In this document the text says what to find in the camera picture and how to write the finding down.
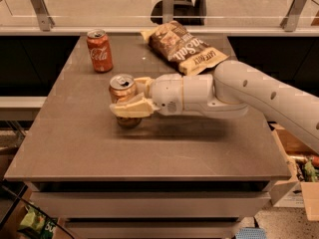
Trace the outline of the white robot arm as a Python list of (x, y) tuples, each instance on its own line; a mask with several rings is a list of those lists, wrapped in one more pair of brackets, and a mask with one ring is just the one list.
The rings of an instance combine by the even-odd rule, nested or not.
[(238, 61), (222, 62), (213, 73), (196, 76), (168, 74), (152, 79), (119, 74), (111, 78), (110, 88), (134, 89), (110, 104), (120, 118), (159, 113), (232, 119), (253, 107), (319, 152), (319, 98)]

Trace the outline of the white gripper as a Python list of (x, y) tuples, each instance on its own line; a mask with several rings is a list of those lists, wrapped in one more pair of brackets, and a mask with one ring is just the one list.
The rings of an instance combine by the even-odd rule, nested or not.
[(182, 112), (182, 76), (162, 75), (135, 78), (138, 95), (125, 102), (110, 105), (111, 112), (120, 118), (146, 118), (154, 112), (164, 116)]

